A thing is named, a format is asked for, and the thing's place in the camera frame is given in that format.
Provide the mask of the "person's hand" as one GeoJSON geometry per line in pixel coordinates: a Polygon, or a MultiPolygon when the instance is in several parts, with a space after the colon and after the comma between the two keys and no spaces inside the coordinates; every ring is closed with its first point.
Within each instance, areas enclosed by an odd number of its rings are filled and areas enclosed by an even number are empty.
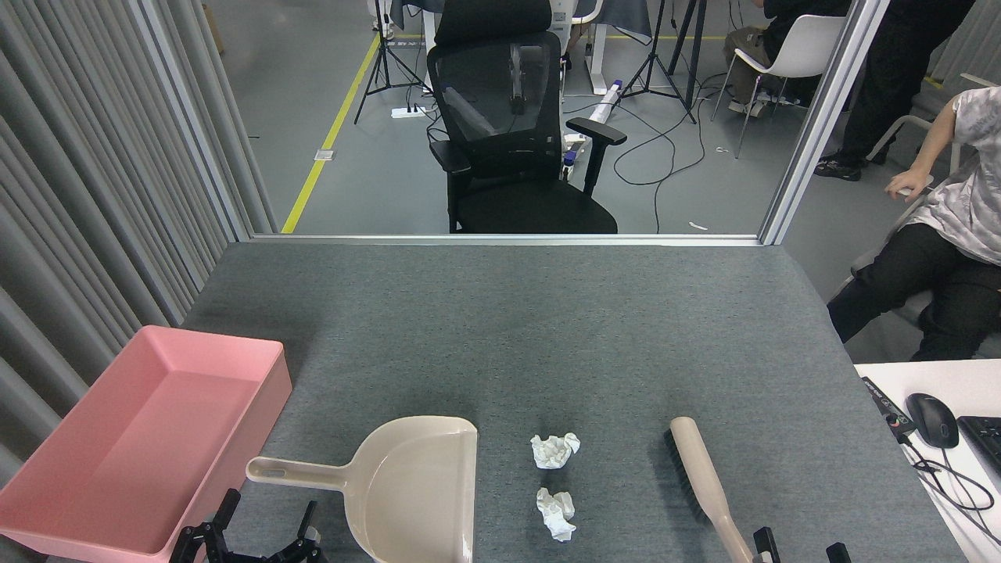
{"type": "Polygon", "coordinates": [[[891,196],[891,199],[901,199],[902,197],[906,203],[914,202],[928,185],[928,175],[926,170],[917,170],[916,168],[905,170],[901,174],[895,174],[890,179],[885,191],[891,196]]]}

